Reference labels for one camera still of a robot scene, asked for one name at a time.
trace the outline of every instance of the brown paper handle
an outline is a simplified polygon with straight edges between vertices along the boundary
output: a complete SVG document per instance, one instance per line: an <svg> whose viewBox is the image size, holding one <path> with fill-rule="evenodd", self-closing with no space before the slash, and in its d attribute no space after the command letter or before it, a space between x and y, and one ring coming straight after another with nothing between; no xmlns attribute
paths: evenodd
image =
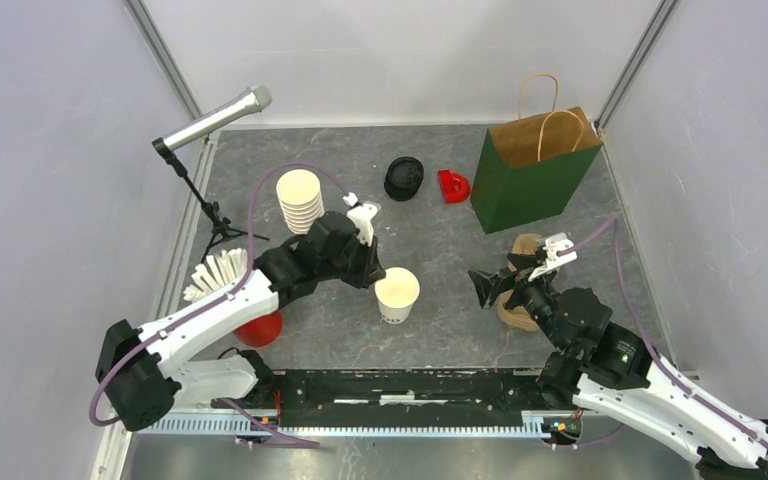
<svg viewBox="0 0 768 480"><path fill-rule="evenodd" d="M546 118L543 119L543 123L540 124L540 136L537 137L537 162L540 163L540 150L543 148L543 129L546 128L546 120L549 120L549 117L556 113L566 113L568 115L572 115L573 118L578 120L578 138L575 140L575 144L572 146L572 150L570 152L574 152L576 147L578 147L578 142L581 141L581 137L584 136L584 122L581 121L581 118L579 118L578 115L570 112L569 110L557 110L551 112L549 115L546 115Z"/></svg>
<svg viewBox="0 0 768 480"><path fill-rule="evenodd" d="M522 120L522 100L523 95L525 94L525 86L528 84L529 81L533 78L537 77L549 77L552 80L555 81L555 99L552 100L552 111L555 111L555 107L558 105L558 90L560 89L560 86L558 86L558 79L554 75L552 75L549 72L540 72L540 73L534 73L532 75L529 75L525 78L525 80L522 81L522 85L519 86L519 100L517 101L517 119Z"/></svg>

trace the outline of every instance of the wall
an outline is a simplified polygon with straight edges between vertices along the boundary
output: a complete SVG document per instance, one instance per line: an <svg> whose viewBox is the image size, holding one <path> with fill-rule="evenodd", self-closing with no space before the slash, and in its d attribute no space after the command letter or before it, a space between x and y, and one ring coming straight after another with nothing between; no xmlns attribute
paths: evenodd
<svg viewBox="0 0 768 480"><path fill-rule="evenodd" d="M186 199L150 142L186 120L121 2L0 2L0 479L89 475L104 331L151 319Z"/></svg>
<svg viewBox="0 0 768 480"><path fill-rule="evenodd" d="M519 83L561 79L595 117L657 0L146 0L202 110L247 85L275 103L238 123L495 122ZM551 107L535 85L529 112Z"/></svg>
<svg viewBox="0 0 768 480"><path fill-rule="evenodd" d="M680 2L607 131L682 366L768 418L768 3Z"/></svg>

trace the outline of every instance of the gray stone surface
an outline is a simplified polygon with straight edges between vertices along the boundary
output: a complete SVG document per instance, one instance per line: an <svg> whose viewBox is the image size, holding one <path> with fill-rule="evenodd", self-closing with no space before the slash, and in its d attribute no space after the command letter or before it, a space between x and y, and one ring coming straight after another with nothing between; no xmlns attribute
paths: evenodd
<svg viewBox="0 0 768 480"><path fill-rule="evenodd" d="M505 254L519 233L567 232L584 238L620 206L604 158L597 157L566 211L518 228L485 235L470 203L447 205L438 187L437 170L448 168L471 179L484 140L485 126L400 126L326 129L225 131L219 137L206 198L221 203L235 226L244 229L253 185L270 167L294 159L314 162L337 174L361 199L380 203L376 217L379 255L386 267L403 266L419 278L422 292L410 317L400 325L380 320L375 296L341 283L321 284L317 291L282 310L284 330L260 349L273 368L539 367L552 346L541 333L509 328L495 309L480 310L470 268L492 271L505 265ZM389 163L404 155L425 165L426 178L417 196L404 203L390 200L383 189ZM257 197L255 232L272 239L256 241L263 251L291 233L283 223L275 194L279 175ZM327 209L345 212L339 190L320 175ZM635 306L661 351L663 334L655 317L640 262L625 228L621 230L624 272ZM190 259L196 264L210 224L199 221ZM223 248L242 246L244 240ZM558 290L592 287L614 309L614 321L631 327L619 292L610 231L579 252L555 282ZM199 358L215 357L240 345L229 335Z"/></svg>

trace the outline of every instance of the red object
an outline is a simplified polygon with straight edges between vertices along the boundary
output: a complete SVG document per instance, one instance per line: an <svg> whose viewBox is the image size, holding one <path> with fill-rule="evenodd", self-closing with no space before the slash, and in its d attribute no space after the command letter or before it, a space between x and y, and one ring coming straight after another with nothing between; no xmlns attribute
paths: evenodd
<svg viewBox="0 0 768 480"><path fill-rule="evenodd" d="M265 347L281 334L284 327L284 317L280 310L255 318L251 322L234 330L238 340L250 347Z"/></svg>
<svg viewBox="0 0 768 480"><path fill-rule="evenodd" d="M469 180L463 175L440 170L437 172L437 178L440 180L440 190L446 203L463 202L469 198Z"/></svg>

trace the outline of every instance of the microphone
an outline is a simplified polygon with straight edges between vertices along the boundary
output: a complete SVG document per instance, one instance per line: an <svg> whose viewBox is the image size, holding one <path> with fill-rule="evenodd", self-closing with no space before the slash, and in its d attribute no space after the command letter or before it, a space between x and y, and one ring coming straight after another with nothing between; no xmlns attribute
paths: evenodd
<svg viewBox="0 0 768 480"><path fill-rule="evenodd" d="M221 107L206 113L183 127L170 132L152 142L154 149L162 157L169 157L172 152L189 144L193 140L213 133L234 120L262 112L272 104L272 94L263 85L245 89L237 98Z"/></svg>

